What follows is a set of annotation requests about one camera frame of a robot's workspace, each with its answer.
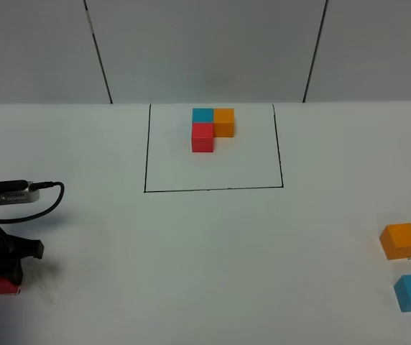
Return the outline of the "red template cube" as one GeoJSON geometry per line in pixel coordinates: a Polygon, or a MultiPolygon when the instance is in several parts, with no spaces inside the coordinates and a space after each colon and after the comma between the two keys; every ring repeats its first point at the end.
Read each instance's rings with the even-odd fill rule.
{"type": "Polygon", "coordinates": [[[192,152],[213,152],[214,134],[212,123],[193,123],[191,131],[192,152]]]}

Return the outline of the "blue template cube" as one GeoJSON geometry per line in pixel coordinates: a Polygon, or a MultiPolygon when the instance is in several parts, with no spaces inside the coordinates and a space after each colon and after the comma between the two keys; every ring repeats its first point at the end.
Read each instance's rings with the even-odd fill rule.
{"type": "Polygon", "coordinates": [[[193,123],[213,123],[212,108],[193,108],[192,111],[193,123]]]}

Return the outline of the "orange template cube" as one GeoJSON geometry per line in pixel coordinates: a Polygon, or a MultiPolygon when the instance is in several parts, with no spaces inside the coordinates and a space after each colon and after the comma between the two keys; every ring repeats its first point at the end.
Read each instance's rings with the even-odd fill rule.
{"type": "Polygon", "coordinates": [[[234,137],[234,109],[222,108],[213,110],[213,134],[214,137],[234,137]]]}

